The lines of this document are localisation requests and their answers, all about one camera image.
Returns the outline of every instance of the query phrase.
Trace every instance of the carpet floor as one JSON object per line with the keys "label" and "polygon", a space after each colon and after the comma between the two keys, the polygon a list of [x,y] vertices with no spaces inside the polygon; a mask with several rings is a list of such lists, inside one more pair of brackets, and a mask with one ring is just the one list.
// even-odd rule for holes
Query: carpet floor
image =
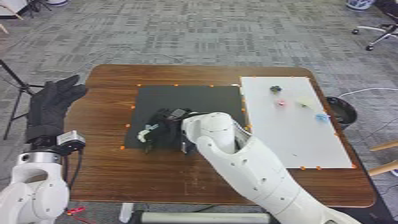
{"label": "carpet floor", "polygon": [[[315,76],[326,96],[372,87],[398,87],[398,41],[388,38],[363,51],[378,33],[353,27],[392,23],[376,8],[358,13],[340,0],[70,0],[67,6],[24,20],[0,20],[0,57],[29,83],[77,74],[83,79],[97,64],[184,64],[299,66]],[[15,88],[0,81],[0,127],[8,119]],[[398,91],[372,90],[346,95],[358,120],[344,130],[365,168],[398,157],[398,149],[369,147],[398,138]],[[26,111],[22,98],[19,113]],[[24,121],[13,123],[0,141],[0,189],[22,145]],[[398,216],[398,178],[372,177],[376,189]],[[120,204],[86,206],[83,217],[115,223]],[[200,206],[148,205],[150,211],[191,211]],[[257,212],[257,207],[216,207],[211,211]],[[61,217],[56,223],[72,223]]]}

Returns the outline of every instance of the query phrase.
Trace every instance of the wooden table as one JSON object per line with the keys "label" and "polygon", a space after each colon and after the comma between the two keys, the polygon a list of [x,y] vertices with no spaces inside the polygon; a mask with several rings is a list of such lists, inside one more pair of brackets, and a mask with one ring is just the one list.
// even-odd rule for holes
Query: wooden table
{"label": "wooden table", "polygon": [[[230,85],[239,76],[305,76],[326,111],[312,74],[303,68],[99,65],[86,80],[88,94],[72,105],[65,129],[84,135],[83,166],[70,200],[251,204],[220,178],[200,154],[120,150],[140,85]],[[331,124],[355,169],[298,170],[289,173],[326,206],[367,207],[372,189],[335,119]]]}

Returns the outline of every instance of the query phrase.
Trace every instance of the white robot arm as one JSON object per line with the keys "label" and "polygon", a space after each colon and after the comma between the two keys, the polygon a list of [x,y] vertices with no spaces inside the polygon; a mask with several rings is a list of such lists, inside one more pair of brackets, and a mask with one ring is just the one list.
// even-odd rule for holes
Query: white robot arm
{"label": "white robot arm", "polygon": [[182,131],[235,192],[266,209],[282,224],[358,224],[315,201],[269,148],[225,113],[186,118]]}
{"label": "white robot arm", "polygon": [[0,224],[52,223],[68,202],[60,157],[81,151],[83,146],[83,137],[70,131],[56,137],[56,147],[17,156],[10,184],[0,192]]}

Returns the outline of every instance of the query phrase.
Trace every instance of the green object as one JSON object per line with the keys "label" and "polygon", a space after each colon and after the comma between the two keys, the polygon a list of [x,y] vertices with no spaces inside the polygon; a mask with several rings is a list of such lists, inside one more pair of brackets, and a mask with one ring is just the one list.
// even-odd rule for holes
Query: green object
{"label": "green object", "polygon": [[273,94],[276,94],[282,91],[280,86],[271,86],[269,91],[273,92]]}

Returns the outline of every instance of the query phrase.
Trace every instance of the white board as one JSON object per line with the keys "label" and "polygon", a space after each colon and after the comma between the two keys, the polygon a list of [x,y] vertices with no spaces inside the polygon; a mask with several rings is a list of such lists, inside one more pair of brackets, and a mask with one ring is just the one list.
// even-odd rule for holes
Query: white board
{"label": "white board", "polygon": [[[269,87],[282,88],[276,94]],[[324,114],[308,78],[241,77],[241,92],[251,135],[276,154],[287,168],[351,168],[339,137]]]}

